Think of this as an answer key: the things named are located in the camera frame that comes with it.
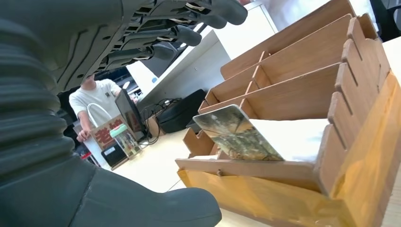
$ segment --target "wooden board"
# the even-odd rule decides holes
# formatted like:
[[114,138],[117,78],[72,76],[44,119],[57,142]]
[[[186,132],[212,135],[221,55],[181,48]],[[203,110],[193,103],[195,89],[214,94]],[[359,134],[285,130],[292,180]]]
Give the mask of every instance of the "wooden board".
[[259,90],[259,86],[255,81],[252,80],[251,82],[249,82],[248,87],[246,88],[245,94],[248,94],[248,93],[251,93],[251,92],[254,92],[257,90]]
[[259,89],[264,88],[270,85],[271,83],[270,78],[267,76],[265,71],[263,70],[262,66],[258,65],[255,68],[255,72],[253,73],[252,80],[258,85]]
[[398,169],[401,161],[401,136],[398,138],[397,145],[395,147],[394,156],[390,165],[389,173],[386,179],[386,186],[381,194],[375,219],[373,221],[373,227],[382,226],[383,218],[386,213],[387,205],[392,196],[392,190],[395,184],[395,180],[398,174]]
[[334,125],[345,148],[350,149],[359,133],[362,122],[351,114],[341,92],[333,93],[327,118]]
[[200,160],[176,159],[180,169],[203,171],[224,176],[254,176],[307,188],[316,192],[320,189],[313,176],[313,164],[305,162],[269,162],[251,160]]
[[259,62],[272,84],[341,61],[351,15],[345,15]]
[[364,32],[365,38],[367,39],[377,39],[376,28],[373,26],[373,22],[369,14],[365,13],[360,17],[357,17],[359,23],[361,24],[362,30]]
[[220,102],[245,94],[254,72],[232,77],[213,88],[213,93]]
[[248,115],[249,118],[259,119],[259,116],[253,110],[251,104],[249,104],[248,99],[243,99],[239,107],[246,113],[246,115]]
[[334,126],[332,124],[327,125],[323,132],[314,167],[314,174],[318,179],[322,194],[330,195],[346,155],[345,148]]
[[266,51],[273,56],[280,50],[290,46],[296,41],[346,14],[355,16],[355,12],[348,0],[331,0],[299,21],[291,24],[282,31],[224,65],[221,68],[221,74],[224,79],[228,79],[256,64],[263,51]]
[[184,144],[191,152],[192,156],[209,155],[214,146],[214,142],[205,133],[200,131],[198,136],[192,128],[189,128],[183,139]]
[[364,91],[364,102],[366,102],[370,108],[377,97],[377,87],[374,80],[369,79],[371,78],[370,73],[367,72],[365,62],[362,62],[353,40],[349,39],[345,42],[342,61],[348,63],[349,69],[359,89]]
[[298,76],[255,92],[200,110],[207,113],[227,105],[240,105],[248,99],[255,113],[265,120],[325,118],[335,91],[340,63]]

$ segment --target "chair backrest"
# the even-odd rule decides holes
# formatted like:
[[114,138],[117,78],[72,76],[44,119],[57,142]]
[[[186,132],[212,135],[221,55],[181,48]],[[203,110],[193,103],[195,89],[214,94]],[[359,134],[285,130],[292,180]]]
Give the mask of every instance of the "chair backrest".
[[401,8],[401,5],[387,9],[382,0],[370,0],[376,23],[379,27],[379,36],[383,42],[392,40],[401,35],[397,24],[394,21],[394,12]]

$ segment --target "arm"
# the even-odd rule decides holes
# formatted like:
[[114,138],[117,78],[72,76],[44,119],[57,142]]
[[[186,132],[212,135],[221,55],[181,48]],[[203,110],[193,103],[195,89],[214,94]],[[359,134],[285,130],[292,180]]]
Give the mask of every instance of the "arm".
[[91,122],[87,114],[87,107],[82,104],[74,95],[70,95],[70,105],[81,123],[82,130],[78,133],[79,142],[86,141],[90,136]]
[[82,130],[90,131],[91,130],[91,122],[89,120],[89,116],[86,111],[81,111],[78,113],[79,122],[81,123]]

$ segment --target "white paper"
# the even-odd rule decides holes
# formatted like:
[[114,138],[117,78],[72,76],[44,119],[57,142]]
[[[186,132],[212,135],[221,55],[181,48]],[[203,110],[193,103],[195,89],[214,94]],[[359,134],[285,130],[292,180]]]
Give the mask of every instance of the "white paper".
[[324,128],[329,124],[327,119],[250,121],[286,161],[311,163],[316,162]]

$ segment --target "bag handle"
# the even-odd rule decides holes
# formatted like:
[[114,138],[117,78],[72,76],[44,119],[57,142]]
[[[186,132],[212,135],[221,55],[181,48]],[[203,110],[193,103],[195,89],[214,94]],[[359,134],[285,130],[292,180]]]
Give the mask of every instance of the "bag handle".
[[90,121],[95,125],[96,128],[99,127],[99,125],[97,125],[95,119],[93,118],[93,116],[92,116],[92,114],[90,113],[90,110],[89,110],[89,108],[90,108],[91,106],[93,106],[93,105],[99,107],[103,112],[105,112],[105,113],[107,114],[107,116],[110,117],[110,120],[112,119],[111,115],[110,115],[103,107],[101,107],[99,104],[90,103],[90,104],[87,106],[87,112],[88,112]]

